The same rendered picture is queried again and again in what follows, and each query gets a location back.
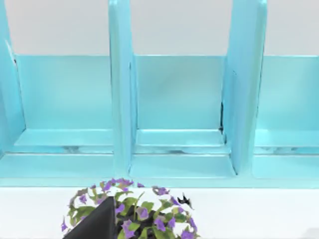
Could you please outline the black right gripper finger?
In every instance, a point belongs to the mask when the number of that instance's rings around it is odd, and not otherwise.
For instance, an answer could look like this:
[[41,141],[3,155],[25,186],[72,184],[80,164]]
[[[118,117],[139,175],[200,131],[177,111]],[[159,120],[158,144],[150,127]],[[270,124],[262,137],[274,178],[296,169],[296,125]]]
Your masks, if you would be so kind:
[[115,239],[114,197],[105,199],[62,239]]

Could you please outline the purple flowering pot plant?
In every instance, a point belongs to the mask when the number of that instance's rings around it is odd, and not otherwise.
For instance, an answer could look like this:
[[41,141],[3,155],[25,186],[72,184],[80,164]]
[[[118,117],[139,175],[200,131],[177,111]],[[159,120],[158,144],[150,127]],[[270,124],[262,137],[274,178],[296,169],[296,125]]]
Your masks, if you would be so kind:
[[115,201],[115,239],[199,239],[198,227],[184,205],[191,206],[186,196],[175,198],[165,187],[153,186],[160,206],[141,201],[143,194],[133,196],[133,186],[141,183],[119,178],[78,190],[70,199],[68,213],[62,219],[63,237],[82,222],[105,199]]

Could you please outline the light blue rack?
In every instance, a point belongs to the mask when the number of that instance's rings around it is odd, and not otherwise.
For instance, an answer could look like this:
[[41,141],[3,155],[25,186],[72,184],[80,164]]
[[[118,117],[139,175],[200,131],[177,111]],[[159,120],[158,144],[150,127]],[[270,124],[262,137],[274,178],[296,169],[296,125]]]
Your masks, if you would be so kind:
[[0,187],[319,189],[319,0],[0,0]]

